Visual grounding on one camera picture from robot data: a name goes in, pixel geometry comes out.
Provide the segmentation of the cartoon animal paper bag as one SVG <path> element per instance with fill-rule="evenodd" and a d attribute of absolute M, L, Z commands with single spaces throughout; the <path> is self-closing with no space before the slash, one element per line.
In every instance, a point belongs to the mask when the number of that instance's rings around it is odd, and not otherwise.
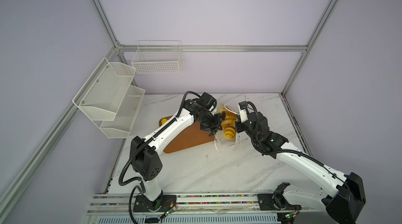
<path fill-rule="evenodd" d="M 226 147 L 236 145 L 240 142 L 239 133 L 236 130 L 239 112 L 227 104 L 218 104 L 215 113 L 225 115 L 222 121 L 221 130 L 215 134 L 214 145 L 218 152 L 223 152 Z"/>

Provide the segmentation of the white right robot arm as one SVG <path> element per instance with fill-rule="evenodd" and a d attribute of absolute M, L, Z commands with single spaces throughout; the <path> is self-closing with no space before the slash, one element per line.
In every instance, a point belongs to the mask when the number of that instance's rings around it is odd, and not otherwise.
<path fill-rule="evenodd" d="M 284 136 L 271 131 L 267 118 L 260 112 L 241 110 L 238 119 L 236 130 L 245 132 L 259 153 L 288 164 L 319 186 L 318 190 L 312 190 L 283 182 L 272 196 L 275 208 L 305 206 L 327 213 L 339 224 L 356 222 L 366 203 L 360 176 L 344 174 L 309 156 Z"/>

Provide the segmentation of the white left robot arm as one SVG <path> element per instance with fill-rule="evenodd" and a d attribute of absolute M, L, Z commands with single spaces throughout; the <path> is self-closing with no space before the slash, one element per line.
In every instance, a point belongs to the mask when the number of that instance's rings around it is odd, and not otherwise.
<path fill-rule="evenodd" d="M 182 131 L 195 122 L 200 123 L 200 130 L 209 132 L 214 136 L 222 130 L 226 112 L 219 112 L 217 100 L 208 93 L 199 95 L 188 91 L 184 94 L 177 112 L 162 126 L 151 134 L 132 139 L 130 156 L 118 179 L 120 186 L 127 185 L 135 178 L 124 180 L 124 176 L 130 166 L 140 175 L 140 187 L 145 198 L 151 202 L 156 201 L 162 195 L 162 189 L 157 176 L 163 167 L 160 155 L 164 149 Z"/>

